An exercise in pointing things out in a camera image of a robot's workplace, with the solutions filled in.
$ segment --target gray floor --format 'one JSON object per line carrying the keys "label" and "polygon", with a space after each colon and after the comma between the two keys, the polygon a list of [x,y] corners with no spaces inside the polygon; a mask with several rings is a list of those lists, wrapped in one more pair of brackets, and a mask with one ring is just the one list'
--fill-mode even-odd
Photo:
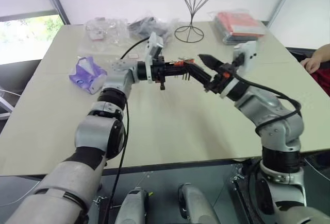
{"label": "gray floor", "polygon": [[[190,182],[199,187],[206,195],[221,221],[226,224],[245,224],[244,214],[234,207],[230,197],[230,177],[235,166],[210,166],[154,171],[146,173],[124,174],[119,179],[114,203],[120,204],[127,192],[140,186],[150,197],[149,223],[169,224],[187,223],[181,218],[177,205],[177,187]],[[308,204],[330,215],[330,182],[317,175],[311,168],[305,168],[305,181]],[[98,193],[106,196],[111,191],[114,176],[102,178],[103,188]],[[24,195],[36,181],[19,177],[0,177],[0,205],[15,201]],[[3,224],[18,207],[19,203],[0,207],[0,223]],[[98,209],[93,204],[89,216],[91,224],[97,223]],[[116,211],[111,211],[110,223],[116,218]]]}

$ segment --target metal wire sculpture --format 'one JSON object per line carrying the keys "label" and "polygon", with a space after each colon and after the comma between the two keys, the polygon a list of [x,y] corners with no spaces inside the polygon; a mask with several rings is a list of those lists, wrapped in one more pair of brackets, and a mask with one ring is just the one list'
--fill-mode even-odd
{"label": "metal wire sculpture", "polygon": [[193,19],[197,11],[200,10],[209,0],[184,0],[190,12],[190,23],[182,26],[174,32],[175,37],[186,43],[196,43],[204,38],[204,33],[193,25]]}

